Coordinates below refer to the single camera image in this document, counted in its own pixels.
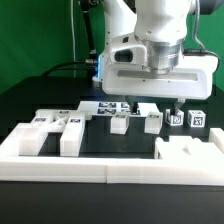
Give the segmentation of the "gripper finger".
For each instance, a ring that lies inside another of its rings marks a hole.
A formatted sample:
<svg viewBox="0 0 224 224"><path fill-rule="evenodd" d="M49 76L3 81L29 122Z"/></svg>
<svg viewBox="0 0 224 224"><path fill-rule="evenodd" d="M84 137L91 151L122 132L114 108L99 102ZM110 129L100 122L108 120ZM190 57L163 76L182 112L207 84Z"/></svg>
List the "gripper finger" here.
<svg viewBox="0 0 224 224"><path fill-rule="evenodd" d="M184 105L184 103L185 103L185 99L182 99L182 98L178 99L174 104L174 107L172 109L172 114L177 115L179 109Z"/></svg>
<svg viewBox="0 0 224 224"><path fill-rule="evenodd" d="M128 97L128 104L132 114L136 114L138 110L138 102L131 96Z"/></svg>

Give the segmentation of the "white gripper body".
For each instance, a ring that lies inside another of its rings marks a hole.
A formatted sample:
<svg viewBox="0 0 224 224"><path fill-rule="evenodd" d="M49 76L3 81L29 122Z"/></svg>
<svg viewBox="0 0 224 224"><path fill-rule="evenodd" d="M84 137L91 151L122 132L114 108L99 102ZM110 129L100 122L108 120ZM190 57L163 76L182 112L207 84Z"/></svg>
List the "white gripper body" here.
<svg viewBox="0 0 224 224"><path fill-rule="evenodd" d="M102 89L107 94L177 99L207 99L211 95L215 56L183 56L166 74L155 74L143 65L143 50L131 49L130 62L111 52L102 74Z"/></svg>

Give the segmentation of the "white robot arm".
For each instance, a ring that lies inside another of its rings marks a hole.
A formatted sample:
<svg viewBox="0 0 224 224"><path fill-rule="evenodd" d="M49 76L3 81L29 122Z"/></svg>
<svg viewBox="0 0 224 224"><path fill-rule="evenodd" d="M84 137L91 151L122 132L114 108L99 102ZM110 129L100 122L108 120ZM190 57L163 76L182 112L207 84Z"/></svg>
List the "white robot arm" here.
<svg viewBox="0 0 224 224"><path fill-rule="evenodd" d="M224 0L80 0L86 28L88 12L101 5L105 48L98 56L97 80L107 94L175 98L176 112L187 99L211 95L219 57L199 45L185 49L187 17L210 15Z"/></svg>

